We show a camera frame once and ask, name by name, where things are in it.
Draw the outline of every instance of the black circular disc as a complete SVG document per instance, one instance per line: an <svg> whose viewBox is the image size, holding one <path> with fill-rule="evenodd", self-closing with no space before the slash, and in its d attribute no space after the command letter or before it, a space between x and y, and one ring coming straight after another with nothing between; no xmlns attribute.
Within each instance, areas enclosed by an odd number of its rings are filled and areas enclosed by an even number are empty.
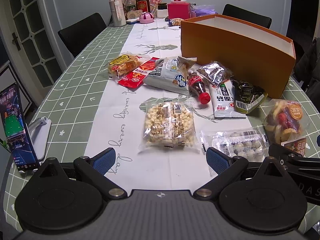
<svg viewBox="0 0 320 240"><path fill-rule="evenodd" d="M15 205L27 229L66 232L93 220L102 208L102 196L84 182L50 179L21 191Z"/></svg>
<svg viewBox="0 0 320 240"><path fill-rule="evenodd" d="M275 176L235 182L221 192L219 202L233 223L256 232L293 229L307 210L306 198L299 188Z"/></svg>

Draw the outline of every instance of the orange box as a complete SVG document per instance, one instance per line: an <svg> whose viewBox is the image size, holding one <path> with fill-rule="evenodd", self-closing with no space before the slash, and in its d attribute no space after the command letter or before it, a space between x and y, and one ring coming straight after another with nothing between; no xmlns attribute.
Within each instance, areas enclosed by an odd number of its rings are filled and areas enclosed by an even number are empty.
<svg viewBox="0 0 320 240"><path fill-rule="evenodd" d="M200 65L221 62L236 79L262 87L271 98L281 97L296 60L286 36L218 14L181 22L181 52Z"/></svg>

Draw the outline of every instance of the water bottle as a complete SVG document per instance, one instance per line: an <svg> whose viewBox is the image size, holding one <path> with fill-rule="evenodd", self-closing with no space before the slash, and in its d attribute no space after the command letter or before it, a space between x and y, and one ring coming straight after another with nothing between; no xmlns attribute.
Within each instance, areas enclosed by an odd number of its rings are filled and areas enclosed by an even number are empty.
<svg viewBox="0 0 320 240"><path fill-rule="evenodd" d="M126 25L122 0L109 0L114 27Z"/></svg>

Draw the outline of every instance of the green snack package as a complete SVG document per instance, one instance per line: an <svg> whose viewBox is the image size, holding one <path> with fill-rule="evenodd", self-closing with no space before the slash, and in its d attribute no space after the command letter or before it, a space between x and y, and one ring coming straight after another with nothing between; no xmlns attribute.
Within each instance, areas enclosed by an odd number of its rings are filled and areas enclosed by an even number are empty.
<svg viewBox="0 0 320 240"><path fill-rule="evenodd" d="M259 106L268 96L264 89L246 81L232 80L235 87L235 110L248 114Z"/></svg>

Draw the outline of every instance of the smartphone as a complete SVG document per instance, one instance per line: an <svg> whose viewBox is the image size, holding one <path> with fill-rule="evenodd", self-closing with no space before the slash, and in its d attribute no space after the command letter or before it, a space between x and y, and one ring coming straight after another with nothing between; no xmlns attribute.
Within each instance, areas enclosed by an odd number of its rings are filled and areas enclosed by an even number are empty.
<svg viewBox="0 0 320 240"><path fill-rule="evenodd" d="M20 173L39 167L39 161L24 120L19 87L16 83L0 93L0 114L4 133Z"/></svg>

